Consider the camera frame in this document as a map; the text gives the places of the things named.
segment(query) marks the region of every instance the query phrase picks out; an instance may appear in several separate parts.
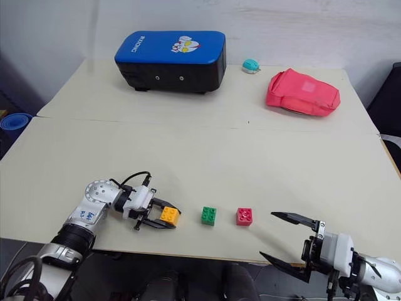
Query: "green lego brick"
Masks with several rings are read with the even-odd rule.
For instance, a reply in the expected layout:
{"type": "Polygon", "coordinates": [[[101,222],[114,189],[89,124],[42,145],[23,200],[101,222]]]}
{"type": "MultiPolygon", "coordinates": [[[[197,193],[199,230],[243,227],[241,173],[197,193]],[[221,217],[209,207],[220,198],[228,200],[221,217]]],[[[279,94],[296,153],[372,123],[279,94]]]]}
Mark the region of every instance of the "green lego brick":
{"type": "Polygon", "coordinates": [[[209,224],[214,226],[214,221],[216,220],[216,208],[203,207],[202,210],[202,224],[209,224]]]}

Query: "cartoon logo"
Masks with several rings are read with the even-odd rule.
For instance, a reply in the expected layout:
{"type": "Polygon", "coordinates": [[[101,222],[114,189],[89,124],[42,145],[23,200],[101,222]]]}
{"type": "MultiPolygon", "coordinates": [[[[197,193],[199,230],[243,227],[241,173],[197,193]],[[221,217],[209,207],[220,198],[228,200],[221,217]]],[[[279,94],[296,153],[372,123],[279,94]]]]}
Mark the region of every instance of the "cartoon logo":
{"type": "Polygon", "coordinates": [[[180,36],[178,42],[173,45],[171,51],[186,53],[195,51],[199,47],[201,47],[200,44],[196,41],[193,41],[189,36],[180,36]]]}

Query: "orange lego brick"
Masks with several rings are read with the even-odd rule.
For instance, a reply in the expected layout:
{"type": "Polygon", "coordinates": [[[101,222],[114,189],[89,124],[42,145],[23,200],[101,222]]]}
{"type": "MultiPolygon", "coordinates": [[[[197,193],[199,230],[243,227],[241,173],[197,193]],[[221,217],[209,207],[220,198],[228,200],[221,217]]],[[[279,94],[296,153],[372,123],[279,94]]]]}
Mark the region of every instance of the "orange lego brick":
{"type": "Polygon", "coordinates": [[[177,209],[171,207],[165,207],[163,209],[162,215],[160,215],[160,220],[172,224],[173,226],[177,226],[179,216],[180,213],[178,212],[177,209]]]}

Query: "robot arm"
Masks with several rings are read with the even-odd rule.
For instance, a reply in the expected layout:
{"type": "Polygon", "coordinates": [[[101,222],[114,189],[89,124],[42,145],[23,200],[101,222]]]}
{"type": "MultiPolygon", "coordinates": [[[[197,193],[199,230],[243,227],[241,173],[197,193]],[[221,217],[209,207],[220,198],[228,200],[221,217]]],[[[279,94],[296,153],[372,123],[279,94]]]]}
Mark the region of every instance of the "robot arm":
{"type": "Polygon", "coordinates": [[[309,282],[312,271],[329,274],[329,299],[335,296],[337,285],[347,298],[355,296],[355,300],[360,295],[359,286],[370,285],[387,299],[400,300],[401,267],[395,260],[357,253],[349,235],[326,232],[324,221],[309,219],[296,213],[271,214],[292,224],[308,226],[316,233],[305,240],[301,256],[306,262],[304,268],[292,267],[289,263],[260,252],[276,268],[305,282],[309,282]]]}
{"type": "Polygon", "coordinates": [[[45,244],[36,256],[25,258],[4,274],[0,285],[0,300],[5,298],[7,284],[17,269],[31,262],[21,274],[5,300],[66,300],[76,278],[76,271],[90,254],[102,221],[110,208],[122,212],[123,217],[138,219],[156,228],[175,228],[159,219],[150,220],[153,205],[173,207],[154,198],[155,189],[149,189],[149,172],[138,172],[121,184],[116,180],[97,180],[89,183],[81,203],[70,214],[58,234],[45,244]],[[140,174],[146,174],[141,186],[125,183],[140,174]]]}

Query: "pink bag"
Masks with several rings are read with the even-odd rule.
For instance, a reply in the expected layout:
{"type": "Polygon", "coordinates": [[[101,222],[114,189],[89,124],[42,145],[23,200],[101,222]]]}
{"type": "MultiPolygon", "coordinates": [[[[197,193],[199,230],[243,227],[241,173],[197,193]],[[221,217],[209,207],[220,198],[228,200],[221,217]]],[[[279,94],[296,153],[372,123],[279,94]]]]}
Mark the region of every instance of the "pink bag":
{"type": "Polygon", "coordinates": [[[266,105],[315,116],[327,116],[339,104],[340,93],[335,87],[292,69],[271,79],[266,96],[266,105]]]}

